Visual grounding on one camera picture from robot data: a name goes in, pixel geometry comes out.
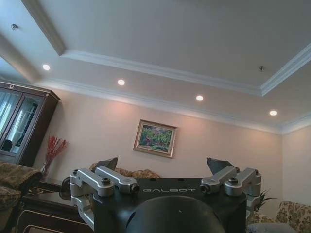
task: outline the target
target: logo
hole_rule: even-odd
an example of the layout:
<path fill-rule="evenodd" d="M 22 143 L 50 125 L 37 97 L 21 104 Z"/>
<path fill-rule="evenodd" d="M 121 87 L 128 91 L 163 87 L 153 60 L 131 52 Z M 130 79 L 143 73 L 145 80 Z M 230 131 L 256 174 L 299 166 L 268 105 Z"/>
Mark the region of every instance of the logo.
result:
<path fill-rule="evenodd" d="M 153 192 L 160 192 L 160 193 L 185 193 L 185 192 L 194 192 L 195 188 L 170 188 L 170 189 L 151 189 L 151 188 L 144 188 L 142 191 L 146 193 L 153 193 Z"/>

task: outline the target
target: armchair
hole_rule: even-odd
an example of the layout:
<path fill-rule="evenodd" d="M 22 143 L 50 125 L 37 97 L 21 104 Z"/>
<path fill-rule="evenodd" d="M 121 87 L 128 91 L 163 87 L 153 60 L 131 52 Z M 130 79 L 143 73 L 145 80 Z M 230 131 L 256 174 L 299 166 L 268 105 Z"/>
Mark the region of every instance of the armchair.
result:
<path fill-rule="evenodd" d="M 14 226 L 21 197 L 36 186 L 42 174 L 31 167 L 0 162 L 0 233 Z"/>

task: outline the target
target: painting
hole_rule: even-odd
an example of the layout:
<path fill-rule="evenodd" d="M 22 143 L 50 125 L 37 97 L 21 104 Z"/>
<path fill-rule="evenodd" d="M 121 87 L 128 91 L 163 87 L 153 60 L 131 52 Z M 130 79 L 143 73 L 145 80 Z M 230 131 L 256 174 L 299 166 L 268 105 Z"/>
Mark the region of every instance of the painting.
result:
<path fill-rule="evenodd" d="M 176 127 L 140 120 L 133 150 L 172 158 Z"/>

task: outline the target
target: wooden cabinet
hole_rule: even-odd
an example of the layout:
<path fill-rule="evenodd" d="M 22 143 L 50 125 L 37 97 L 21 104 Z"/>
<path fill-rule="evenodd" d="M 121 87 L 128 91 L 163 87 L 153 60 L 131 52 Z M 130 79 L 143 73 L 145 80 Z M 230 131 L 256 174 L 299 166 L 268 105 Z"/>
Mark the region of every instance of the wooden cabinet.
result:
<path fill-rule="evenodd" d="M 33 165 L 58 102 L 50 90 L 0 82 L 0 161 Z"/>

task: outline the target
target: vase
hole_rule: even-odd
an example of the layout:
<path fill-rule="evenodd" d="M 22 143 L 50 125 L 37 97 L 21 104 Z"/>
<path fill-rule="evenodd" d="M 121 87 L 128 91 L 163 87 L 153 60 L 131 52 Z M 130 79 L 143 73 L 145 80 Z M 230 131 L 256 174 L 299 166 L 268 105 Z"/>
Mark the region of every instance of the vase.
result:
<path fill-rule="evenodd" d="M 41 173 L 42 173 L 42 178 L 46 178 L 48 173 L 49 173 L 49 168 L 50 168 L 51 162 L 46 162 L 43 167 L 41 168 Z"/>

